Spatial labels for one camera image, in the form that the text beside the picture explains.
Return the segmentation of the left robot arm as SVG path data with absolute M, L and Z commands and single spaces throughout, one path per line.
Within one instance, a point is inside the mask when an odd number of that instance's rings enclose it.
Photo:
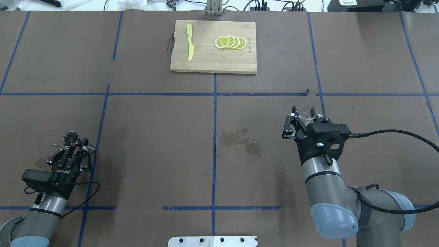
M 47 247 L 82 172 L 92 168 L 95 147 L 88 139 L 64 136 L 64 145 L 46 160 L 50 171 L 27 169 L 22 180 L 37 197 L 25 217 L 17 217 L 1 226 L 2 247 Z

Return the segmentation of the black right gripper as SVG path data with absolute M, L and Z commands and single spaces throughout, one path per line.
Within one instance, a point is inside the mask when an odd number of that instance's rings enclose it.
M 323 157 L 331 165 L 331 158 L 337 161 L 342 155 L 350 133 L 347 125 L 333 123 L 322 114 L 317 114 L 313 123 L 305 125 L 297 107 L 293 106 L 290 116 L 285 119 L 282 139 L 295 139 L 301 165 L 315 157 Z

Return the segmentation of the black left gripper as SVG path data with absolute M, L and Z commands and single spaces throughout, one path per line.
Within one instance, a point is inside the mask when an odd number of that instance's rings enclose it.
M 73 153 L 72 147 L 61 148 L 45 160 L 45 164 L 52 166 L 50 172 L 27 169 L 22 181 L 36 192 L 68 200 L 81 171 L 91 171 L 92 144 L 83 139 L 75 158 L 72 158 Z

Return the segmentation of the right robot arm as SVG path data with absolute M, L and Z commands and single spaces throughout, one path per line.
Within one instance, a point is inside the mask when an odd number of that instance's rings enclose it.
M 379 187 L 346 186 L 337 161 L 351 132 L 331 122 L 314 107 L 292 108 L 286 117 L 283 139 L 293 139 L 317 233 L 328 239 L 356 237 L 358 247 L 400 247 L 402 232 L 410 230 L 415 214 L 411 201 Z

